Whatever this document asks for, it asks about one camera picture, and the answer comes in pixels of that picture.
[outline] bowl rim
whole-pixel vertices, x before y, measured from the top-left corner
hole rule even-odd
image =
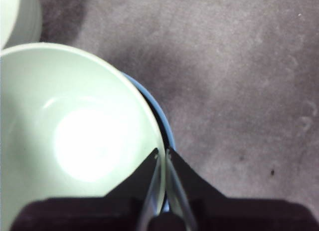
[[[98,56],[84,51],[79,48],[75,48],[72,46],[59,44],[59,43],[50,43],[50,42],[36,42],[36,43],[26,43],[20,44],[12,47],[5,48],[1,51],[0,57],[1,59],[8,56],[15,54],[21,51],[28,51],[28,50],[35,50],[35,49],[49,49],[49,50],[59,50],[59,51],[66,51],[76,55],[79,55],[85,59],[89,59],[90,61],[96,63],[97,65],[102,66],[107,71],[111,72],[114,76],[116,76],[123,85],[133,94],[133,96],[137,99],[137,102],[143,107],[143,110],[150,121],[150,125],[153,127],[155,133],[161,140],[161,145],[164,147],[163,137],[160,132],[159,124],[156,120],[154,113],[152,112],[150,106],[148,105],[147,101],[143,97],[143,95],[139,92],[138,88],[133,85],[133,83],[118,69],[114,66],[106,62],[105,60],[99,58]],[[159,150],[162,155],[165,156],[165,150]]]

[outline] blue bowl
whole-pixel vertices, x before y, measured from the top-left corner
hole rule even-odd
[[[123,74],[140,91],[140,93],[144,96],[147,103],[149,104],[151,110],[153,111],[155,118],[159,124],[159,129],[160,129],[161,135],[163,137],[165,148],[168,148],[169,146],[171,146],[174,150],[176,150],[173,132],[172,132],[170,125],[169,125],[169,122],[168,122],[163,110],[161,109],[160,105],[158,104],[158,102],[149,93],[149,91],[145,89],[145,87],[143,87],[140,83],[138,83],[135,79],[133,79],[129,75],[127,75],[125,73],[123,73]]]

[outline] white bowl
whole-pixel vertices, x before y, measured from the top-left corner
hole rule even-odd
[[[164,162],[152,111],[134,85],[108,63],[59,44],[32,43],[3,51],[2,230],[31,201],[104,196],[154,148]],[[164,180],[159,203],[163,196]]]
[[[42,14],[39,0],[1,0],[1,49],[39,41]]]

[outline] pale green bowl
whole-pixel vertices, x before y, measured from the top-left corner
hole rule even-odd
[[[31,201],[104,196],[154,148],[164,161],[152,111],[105,61],[50,43],[1,54],[1,230]]]
[[[39,0],[0,0],[1,49],[39,41],[42,14]]]

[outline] gray carpet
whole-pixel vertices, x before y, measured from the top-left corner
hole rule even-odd
[[[217,189],[299,202],[319,220],[319,0],[41,3],[41,40],[140,81]]]

